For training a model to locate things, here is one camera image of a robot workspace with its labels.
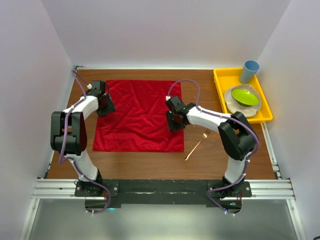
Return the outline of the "copper fork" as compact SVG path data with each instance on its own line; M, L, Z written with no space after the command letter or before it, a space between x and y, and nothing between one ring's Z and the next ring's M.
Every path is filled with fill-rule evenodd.
M210 134L211 130L210 129L206 129L205 132L202 134L201 139L199 140L199 142L194 146L194 148L188 153L188 155L184 158L185 161L187 161L190 156L192 155L192 153L197 149L197 147L201 144L201 142L205 139L208 138L209 134Z

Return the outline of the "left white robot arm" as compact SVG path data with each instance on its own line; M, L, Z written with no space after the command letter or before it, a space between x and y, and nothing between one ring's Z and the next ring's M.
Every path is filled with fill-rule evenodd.
M87 151L85 120L94 112L99 117L115 112L116 107L106 82L94 80L71 107L51 114L50 146L59 153L58 162L69 161L78 175L77 187L92 196L106 192L99 169Z

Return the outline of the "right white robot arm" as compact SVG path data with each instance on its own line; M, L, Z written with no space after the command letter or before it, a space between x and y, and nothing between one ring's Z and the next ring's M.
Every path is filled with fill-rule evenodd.
M187 125L198 125L219 133L223 148L228 156L222 186L208 191L223 191L233 197L241 190L247 166L259 139L241 112L220 113L200 107L195 103L184 104L178 96L166 96L165 105L168 128L170 131L184 129Z

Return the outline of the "red cloth napkin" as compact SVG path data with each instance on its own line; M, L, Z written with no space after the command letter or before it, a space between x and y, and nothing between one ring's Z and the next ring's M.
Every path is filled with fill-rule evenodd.
M172 80L108 80L106 90L116 111L98 117L92 149L95 152L184 151L183 130L169 131L165 104L168 93L182 96Z

